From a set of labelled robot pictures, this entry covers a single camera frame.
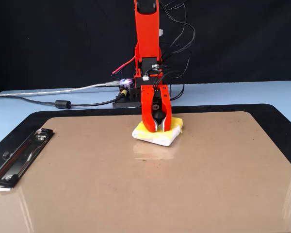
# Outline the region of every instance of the screw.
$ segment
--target screw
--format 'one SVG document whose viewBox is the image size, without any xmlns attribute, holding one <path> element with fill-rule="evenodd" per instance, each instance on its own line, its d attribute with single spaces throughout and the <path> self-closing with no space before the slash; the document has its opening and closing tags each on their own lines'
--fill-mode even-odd
<svg viewBox="0 0 291 233">
<path fill-rule="evenodd" d="M 5 153 L 3 153 L 2 158 L 3 158 L 4 160 L 8 160 L 10 157 L 11 157 L 11 154 L 10 154 L 8 151 L 6 151 Z"/>
<path fill-rule="evenodd" d="M 158 104 L 154 104 L 153 107 L 152 107 L 153 110 L 158 110 L 159 108 L 160 108 L 160 107 L 159 107 Z"/>
</svg>

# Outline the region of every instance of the brown clipboard surface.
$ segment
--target brown clipboard surface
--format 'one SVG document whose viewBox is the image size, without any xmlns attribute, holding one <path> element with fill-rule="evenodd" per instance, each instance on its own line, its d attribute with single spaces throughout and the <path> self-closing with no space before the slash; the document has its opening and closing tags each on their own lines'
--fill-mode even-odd
<svg viewBox="0 0 291 233">
<path fill-rule="evenodd" d="M 132 138 L 140 116 L 48 120 L 0 232 L 291 232 L 291 164 L 249 113 L 174 116 L 168 148 Z"/>
</svg>

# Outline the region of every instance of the yellow sponge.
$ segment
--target yellow sponge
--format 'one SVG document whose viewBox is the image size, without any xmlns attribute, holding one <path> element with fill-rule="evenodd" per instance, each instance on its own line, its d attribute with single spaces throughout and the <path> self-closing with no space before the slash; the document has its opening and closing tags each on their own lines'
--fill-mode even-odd
<svg viewBox="0 0 291 233">
<path fill-rule="evenodd" d="M 169 131 L 163 132 L 161 126 L 159 126 L 155 133 L 151 133 L 141 121 L 132 132 L 132 136 L 143 141 L 168 147 L 173 140 L 182 133 L 182 125 L 183 121 L 181 118 L 172 117 Z"/>
</svg>

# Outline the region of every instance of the white cable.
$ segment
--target white cable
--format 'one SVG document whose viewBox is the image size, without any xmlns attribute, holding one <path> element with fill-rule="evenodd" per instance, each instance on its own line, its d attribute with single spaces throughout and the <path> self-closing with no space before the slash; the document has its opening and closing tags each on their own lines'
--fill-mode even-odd
<svg viewBox="0 0 291 233">
<path fill-rule="evenodd" d="M 72 92 L 72 91 L 80 91 L 92 87 L 98 87 L 98 86 L 119 86 L 120 81 L 113 81 L 113 82 L 108 82 L 108 83 L 101 83 L 101 84 L 95 84 L 91 86 L 85 86 L 85 87 L 80 87 L 80 88 L 73 88 L 69 90 L 63 90 L 63 91 L 44 91 L 44 92 L 29 92 L 29 93 L 9 93 L 9 94 L 0 94 L 0 96 L 33 96 L 33 95 L 54 95 L 54 94 L 62 94 L 62 93 L 67 93 L 67 92 Z"/>
</svg>

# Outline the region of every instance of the red wire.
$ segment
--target red wire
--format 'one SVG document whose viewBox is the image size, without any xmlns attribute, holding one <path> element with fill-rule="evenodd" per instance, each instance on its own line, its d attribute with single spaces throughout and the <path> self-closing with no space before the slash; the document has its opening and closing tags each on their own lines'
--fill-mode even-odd
<svg viewBox="0 0 291 233">
<path fill-rule="evenodd" d="M 121 65 L 119 68 L 117 68 L 115 71 L 112 72 L 112 74 L 115 74 L 116 72 L 118 72 L 119 70 L 121 70 L 122 68 L 124 68 L 126 65 L 128 65 L 129 63 L 131 63 L 133 60 L 135 59 L 135 56 L 133 58 L 131 58 L 128 62 L 124 63 L 123 65 Z"/>
</svg>

